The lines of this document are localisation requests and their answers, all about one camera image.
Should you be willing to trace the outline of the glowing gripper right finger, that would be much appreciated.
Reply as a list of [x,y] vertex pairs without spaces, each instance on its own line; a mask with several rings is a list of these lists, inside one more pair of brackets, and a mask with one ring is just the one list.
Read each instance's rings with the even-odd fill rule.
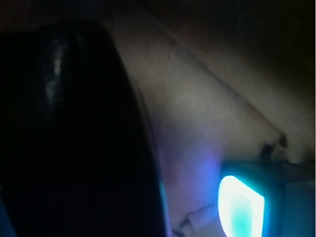
[[316,174],[289,163],[227,162],[218,211],[228,237],[314,237]]

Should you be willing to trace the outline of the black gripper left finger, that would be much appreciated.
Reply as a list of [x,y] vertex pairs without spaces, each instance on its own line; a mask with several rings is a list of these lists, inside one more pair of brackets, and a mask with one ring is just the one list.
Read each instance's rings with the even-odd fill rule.
[[146,111],[98,22],[0,36],[0,234],[170,236]]

